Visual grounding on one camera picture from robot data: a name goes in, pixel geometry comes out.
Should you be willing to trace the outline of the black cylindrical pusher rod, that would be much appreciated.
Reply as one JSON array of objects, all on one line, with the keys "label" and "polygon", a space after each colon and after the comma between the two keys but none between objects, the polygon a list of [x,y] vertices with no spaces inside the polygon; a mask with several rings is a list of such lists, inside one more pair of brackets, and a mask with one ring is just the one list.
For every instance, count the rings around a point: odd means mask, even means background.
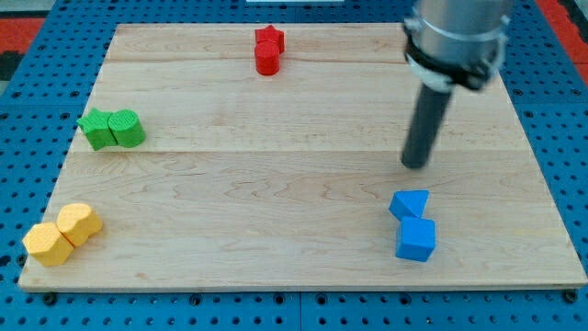
[{"label": "black cylindrical pusher rod", "polygon": [[453,91],[437,91],[422,84],[401,154],[402,164],[421,169],[428,163]]}]

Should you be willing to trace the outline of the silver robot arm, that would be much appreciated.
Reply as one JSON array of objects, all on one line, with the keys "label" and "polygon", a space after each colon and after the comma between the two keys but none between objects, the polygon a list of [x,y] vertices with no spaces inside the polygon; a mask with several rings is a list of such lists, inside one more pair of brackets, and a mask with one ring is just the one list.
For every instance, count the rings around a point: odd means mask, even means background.
[{"label": "silver robot arm", "polygon": [[420,0],[403,23],[404,57],[421,87],[401,154],[428,163],[454,88],[482,90],[504,62],[511,0]]}]

